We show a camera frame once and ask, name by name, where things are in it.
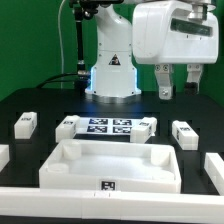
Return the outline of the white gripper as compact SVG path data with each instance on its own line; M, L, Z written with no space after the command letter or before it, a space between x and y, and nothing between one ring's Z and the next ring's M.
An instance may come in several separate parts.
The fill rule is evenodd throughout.
M217 61L217 17L208 12L205 20L194 21L190 18L192 14L191 4L176 0L145 2L134 9L133 55L139 64L156 64L154 73L162 100L173 97L172 64L188 64L185 93L196 95L203 74L202 64Z

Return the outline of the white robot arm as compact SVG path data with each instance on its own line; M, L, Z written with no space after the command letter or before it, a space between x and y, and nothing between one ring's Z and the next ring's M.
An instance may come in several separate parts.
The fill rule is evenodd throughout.
M199 92L205 64L218 58L217 0L70 0L75 19L97 22L97 61L86 96L105 103L137 98L136 64L149 64L159 98L173 96L175 64L187 66L185 91Z

